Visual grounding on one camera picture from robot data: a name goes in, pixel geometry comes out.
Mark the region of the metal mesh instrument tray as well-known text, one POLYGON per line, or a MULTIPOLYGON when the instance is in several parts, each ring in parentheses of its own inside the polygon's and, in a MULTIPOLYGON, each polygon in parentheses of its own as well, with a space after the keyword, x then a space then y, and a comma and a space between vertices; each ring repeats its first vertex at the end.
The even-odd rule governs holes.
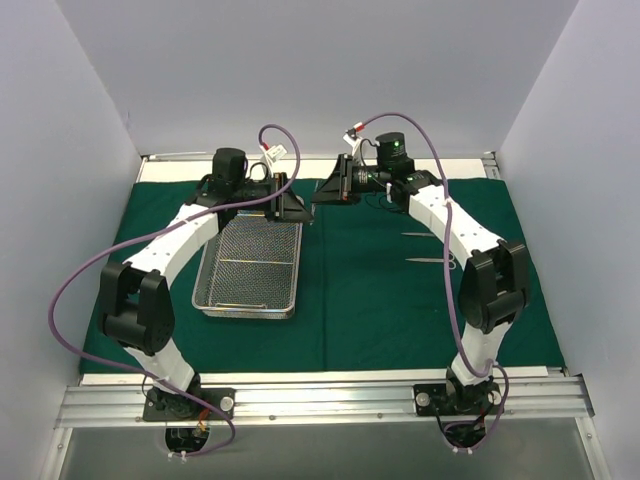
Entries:
POLYGON ((303 225, 241 211, 204 247, 192 305, 210 317, 284 320, 295 311, 303 225))

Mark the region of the steel surgical forceps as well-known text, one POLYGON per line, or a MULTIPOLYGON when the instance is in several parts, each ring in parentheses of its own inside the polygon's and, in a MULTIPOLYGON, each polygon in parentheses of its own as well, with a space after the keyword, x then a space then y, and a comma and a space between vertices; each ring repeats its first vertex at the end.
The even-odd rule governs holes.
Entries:
POLYGON ((435 235, 433 233, 427 232, 402 232, 403 236, 411 236, 411 237, 424 237, 424 238, 434 238, 435 235))

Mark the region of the green surgical drape cloth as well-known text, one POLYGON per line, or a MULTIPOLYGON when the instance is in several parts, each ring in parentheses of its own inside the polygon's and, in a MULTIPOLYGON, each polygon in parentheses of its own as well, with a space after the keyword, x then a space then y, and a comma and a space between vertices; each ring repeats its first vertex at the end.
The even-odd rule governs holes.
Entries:
MULTIPOLYGON (((195 182, 139 183, 112 243, 164 227, 195 182)), ((449 180, 472 217, 508 241, 525 243, 506 184, 449 180)), ((364 201, 317 207, 303 227, 295 312, 283 321, 212 318, 192 305, 198 252, 171 286, 174 341, 200 373, 359 371, 445 368, 457 353, 434 238, 406 215, 364 201)), ((499 350, 503 367, 564 367, 540 282, 530 262, 531 303, 499 350)))

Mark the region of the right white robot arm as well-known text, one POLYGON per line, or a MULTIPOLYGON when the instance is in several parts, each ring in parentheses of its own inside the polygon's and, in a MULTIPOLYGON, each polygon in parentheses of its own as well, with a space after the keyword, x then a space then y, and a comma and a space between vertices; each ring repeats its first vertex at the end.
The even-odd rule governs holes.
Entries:
POLYGON ((452 328, 458 353, 443 391, 450 409, 467 412, 479 402, 479 388, 490 382, 504 337, 529 304, 528 251, 468 214, 451 198, 444 177, 417 169, 400 132, 377 137, 376 162, 371 166, 358 153, 339 155, 312 201, 352 205, 369 193, 384 194, 427 227, 441 240, 445 260, 463 269, 459 289, 445 288, 450 314, 460 313, 465 326, 452 328))

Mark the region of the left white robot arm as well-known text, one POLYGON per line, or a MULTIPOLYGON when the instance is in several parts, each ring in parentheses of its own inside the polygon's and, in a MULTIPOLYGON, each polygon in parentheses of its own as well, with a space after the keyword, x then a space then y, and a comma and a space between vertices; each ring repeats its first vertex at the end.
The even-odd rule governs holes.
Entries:
POLYGON ((173 333, 170 287, 186 264, 241 210, 257 210, 269 221, 302 223, 311 213, 295 195, 294 178, 269 172, 247 174, 246 154, 220 148, 212 170, 197 184, 171 222, 138 253, 108 262, 100 276, 100 332, 119 344, 152 377, 156 402, 179 419, 190 419, 205 401, 199 374, 184 359, 173 333))

